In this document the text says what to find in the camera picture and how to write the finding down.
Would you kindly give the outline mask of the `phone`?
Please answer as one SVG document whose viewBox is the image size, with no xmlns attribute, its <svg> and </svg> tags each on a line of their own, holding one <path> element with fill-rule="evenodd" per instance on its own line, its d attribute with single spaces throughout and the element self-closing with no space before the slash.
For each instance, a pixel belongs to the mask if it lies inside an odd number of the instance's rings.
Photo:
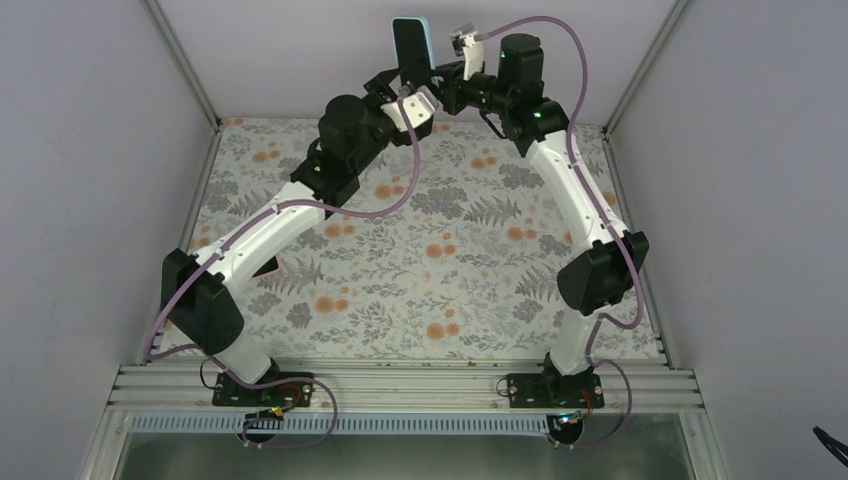
<svg viewBox="0 0 848 480">
<path fill-rule="evenodd" d="M 272 257 L 266 261 L 254 274 L 254 278 L 260 278 L 269 274 L 273 274 L 279 270 L 279 262 L 277 257 Z"/>
<path fill-rule="evenodd" d="M 424 17 L 395 17 L 391 21 L 395 55 L 403 85 L 434 85 L 434 56 L 429 22 Z"/>
</svg>

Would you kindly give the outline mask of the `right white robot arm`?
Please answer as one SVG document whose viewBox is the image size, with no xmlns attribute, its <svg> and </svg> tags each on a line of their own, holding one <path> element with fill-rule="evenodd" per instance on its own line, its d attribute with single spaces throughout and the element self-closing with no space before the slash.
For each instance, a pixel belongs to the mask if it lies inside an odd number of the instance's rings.
<svg viewBox="0 0 848 480">
<path fill-rule="evenodd" d="M 483 37 L 476 31 L 451 38 L 459 61 L 440 66 L 440 99 L 456 114 L 466 107 L 501 122 L 496 134 L 514 143 L 540 175 L 574 238 L 575 258 L 557 275 L 559 293 L 572 313 L 561 323 L 541 370 L 509 374 L 506 396 L 513 408 L 600 408 L 603 388 L 592 348 L 604 322 L 634 330 L 645 315 L 639 270 L 649 249 L 613 211 L 579 155 L 563 108 L 544 94 L 544 53 L 528 34 L 502 38 L 498 71 L 485 72 Z"/>
</svg>

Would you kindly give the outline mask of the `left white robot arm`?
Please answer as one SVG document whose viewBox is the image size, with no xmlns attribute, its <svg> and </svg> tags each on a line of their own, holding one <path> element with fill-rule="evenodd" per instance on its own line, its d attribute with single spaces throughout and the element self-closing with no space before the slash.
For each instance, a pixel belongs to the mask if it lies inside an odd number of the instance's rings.
<svg viewBox="0 0 848 480">
<path fill-rule="evenodd" d="M 362 97 L 340 95 L 326 105 L 318 136 L 281 190 L 234 230 L 194 253 L 175 249 L 163 261 L 162 310 L 156 323 L 172 322 L 238 384 L 255 405 L 278 391 L 278 367 L 253 340 L 232 292 L 259 273 L 303 232 L 345 209 L 360 175 L 389 146 L 413 149 L 413 174 L 421 168 L 419 142 L 430 134 L 438 109 L 431 74 L 383 71 Z"/>
</svg>

